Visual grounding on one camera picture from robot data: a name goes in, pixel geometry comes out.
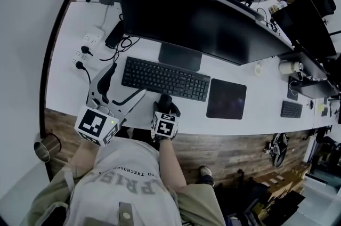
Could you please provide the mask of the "black bicycle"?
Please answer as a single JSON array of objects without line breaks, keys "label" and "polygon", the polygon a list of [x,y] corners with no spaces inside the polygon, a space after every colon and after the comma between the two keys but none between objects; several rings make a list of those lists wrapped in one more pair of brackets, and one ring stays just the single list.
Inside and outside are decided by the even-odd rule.
[{"label": "black bicycle", "polygon": [[271,162],[275,168],[278,168],[284,161],[288,148],[289,138],[287,133],[277,133],[272,141],[268,141],[263,152],[271,156]]}]

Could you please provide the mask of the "black computer keyboard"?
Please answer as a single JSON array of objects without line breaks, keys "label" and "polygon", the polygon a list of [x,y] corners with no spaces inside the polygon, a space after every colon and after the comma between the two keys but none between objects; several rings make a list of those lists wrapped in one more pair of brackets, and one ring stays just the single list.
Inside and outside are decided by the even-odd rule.
[{"label": "black computer keyboard", "polygon": [[123,86],[205,102],[210,77],[174,66],[133,57],[126,59]]}]

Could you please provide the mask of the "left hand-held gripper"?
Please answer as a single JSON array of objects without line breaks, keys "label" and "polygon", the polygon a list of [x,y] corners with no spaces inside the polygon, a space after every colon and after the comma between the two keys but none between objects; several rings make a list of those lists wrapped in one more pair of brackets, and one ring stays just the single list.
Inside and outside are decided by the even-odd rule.
[{"label": "left hand-held gripper", "polygon": [[146,89],[138,89],[123,101],[109,102],[107,93],[117,64],[103,68],[91,81],[87,104],[80,108],[75,131],[83,139],[106,146],[120,131],[128,113],[144,98]]}]

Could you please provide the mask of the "small black pad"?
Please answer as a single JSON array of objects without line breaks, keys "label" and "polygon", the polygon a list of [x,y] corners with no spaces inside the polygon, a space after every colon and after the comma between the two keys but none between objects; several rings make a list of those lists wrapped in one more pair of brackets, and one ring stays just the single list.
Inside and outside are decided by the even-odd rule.
[{"label": "small black pad", "polygon": [[297,101],[298,100],[298,92],[294,91],[291,89],[291,86],[296,84],[297,83],[297,80],[292,77],[292,76],[289,76],[288,77],[288,91],[287,91],[287,98],[288,99],[291,99],[291,100],[294,100],[294,101]]}]

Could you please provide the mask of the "black mouse pad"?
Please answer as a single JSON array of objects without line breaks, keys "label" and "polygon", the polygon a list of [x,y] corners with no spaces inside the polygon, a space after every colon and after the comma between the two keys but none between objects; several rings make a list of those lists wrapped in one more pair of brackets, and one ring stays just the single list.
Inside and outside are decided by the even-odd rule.
[{"label": "black mouse pad", "polygon": [[212,79],[206,117],[241,120],[246,100],[246,85]]}]

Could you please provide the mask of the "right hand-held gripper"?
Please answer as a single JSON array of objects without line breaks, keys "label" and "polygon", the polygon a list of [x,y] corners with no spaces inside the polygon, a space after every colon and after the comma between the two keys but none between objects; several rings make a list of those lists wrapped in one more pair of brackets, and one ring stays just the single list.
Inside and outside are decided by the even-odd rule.
[{"label": "right hand-held gripper", "polygon": [[172,140],[178,131],[178,120],[181,112],[176,104],[170,104],[170,112],[172,115],[159,112],[158,103],[153,103],[153,120],[151,123],[151,133],[154,140],[170,139]]}]

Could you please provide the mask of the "person's left forearm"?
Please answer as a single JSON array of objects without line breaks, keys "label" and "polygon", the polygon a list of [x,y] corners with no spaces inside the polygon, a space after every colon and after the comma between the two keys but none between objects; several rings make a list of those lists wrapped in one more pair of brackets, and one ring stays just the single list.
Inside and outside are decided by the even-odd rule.
[{"label": "person's left forearm", "polygon": [[76,175],[85,175],[93,169],[100,146],[82,140],[74,156],[69,160],[68,167]]}]

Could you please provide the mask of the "large black monitor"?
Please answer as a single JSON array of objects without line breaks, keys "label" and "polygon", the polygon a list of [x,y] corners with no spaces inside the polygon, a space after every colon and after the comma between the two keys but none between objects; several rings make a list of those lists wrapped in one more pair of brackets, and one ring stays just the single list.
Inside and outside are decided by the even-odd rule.
[{"label": "large black monitor", "polygon": [[256,17],[228,0],[121,0],[125,32],[237,66],[291,51]]}]

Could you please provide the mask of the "person's white t-shirt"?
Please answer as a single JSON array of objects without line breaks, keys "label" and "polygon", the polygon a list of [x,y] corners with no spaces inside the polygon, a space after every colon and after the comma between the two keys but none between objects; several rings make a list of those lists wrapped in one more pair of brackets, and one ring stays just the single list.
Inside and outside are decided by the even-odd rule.
[{"label": "person's white t-shirt", "polygon": [[65,226],[182,226],[160,178],[159,152],[147,143],[113,138],[72,193]]}]

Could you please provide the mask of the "brown cardboard boxes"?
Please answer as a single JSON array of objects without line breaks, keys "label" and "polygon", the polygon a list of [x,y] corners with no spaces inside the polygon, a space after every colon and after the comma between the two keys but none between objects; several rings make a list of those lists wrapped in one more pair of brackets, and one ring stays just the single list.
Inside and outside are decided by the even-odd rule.
[{"label": "brown cardboard boxes", "polygon": [[253,178],[255,182],[263,184],[268,188],[264,203],[259,201],[253,207],[253,211],[257,214],[258,218],[265,218],[270,211],[270,207],[274,204],[274,201],[283,198],[291,191],[301,195],[304,190],[304,177],[310,172],[310,169],[311,165],[301,163],[286,172],[272,172]]}]

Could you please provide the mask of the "person's right white shoe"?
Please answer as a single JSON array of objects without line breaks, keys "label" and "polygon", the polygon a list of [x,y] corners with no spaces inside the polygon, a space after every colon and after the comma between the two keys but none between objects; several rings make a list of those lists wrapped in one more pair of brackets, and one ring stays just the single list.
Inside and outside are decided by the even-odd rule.
[{"label": "person's right white shoe", "polygon": [[200,173],[200,176],[204,177],[204,176],[212,176],[212,172],[211,170],[205,166],[205,165],[201,165],[199,167],[199,173]]}]

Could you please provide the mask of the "white bottle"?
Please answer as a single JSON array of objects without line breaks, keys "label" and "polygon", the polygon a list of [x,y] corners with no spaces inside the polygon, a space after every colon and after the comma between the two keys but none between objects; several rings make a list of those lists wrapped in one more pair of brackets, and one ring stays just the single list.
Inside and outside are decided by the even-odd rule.
[{"label": "white bottle", "polygon": [[279,71],[283,75],[290,75],[299,73],[304,70],[304,65],[300,61],[281,61],[279,64]]}]

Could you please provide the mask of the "black power adapter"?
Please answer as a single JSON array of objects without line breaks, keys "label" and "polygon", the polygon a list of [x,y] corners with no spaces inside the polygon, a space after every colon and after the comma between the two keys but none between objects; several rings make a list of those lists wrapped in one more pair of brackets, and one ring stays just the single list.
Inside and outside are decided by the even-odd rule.
[{"label": "black power adapter", "polygon": [[119,21],[105,40],[105,46],[114,49],[125,33],[123,21]]}]

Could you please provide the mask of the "person's right forearm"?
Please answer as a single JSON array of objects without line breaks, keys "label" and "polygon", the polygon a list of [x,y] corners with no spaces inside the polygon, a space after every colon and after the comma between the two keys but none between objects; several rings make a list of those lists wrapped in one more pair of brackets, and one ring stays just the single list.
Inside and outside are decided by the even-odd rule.
[{"label": "person's right forearm", "polygon": [[186,187],[186,179],[169,139],[161,140],[159,143],[159,167],[160,177],[165,186],[173,190]]}]

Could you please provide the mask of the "small black keyboard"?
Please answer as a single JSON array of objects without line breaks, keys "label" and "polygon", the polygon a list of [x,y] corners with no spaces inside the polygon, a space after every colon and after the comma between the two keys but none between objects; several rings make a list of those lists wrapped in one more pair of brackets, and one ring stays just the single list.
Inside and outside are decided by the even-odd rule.
[{"label": "small black keyboard", "polygon": [[303,105],[290,101],[283,101],[280,117],[282,118],[300,118]]}]

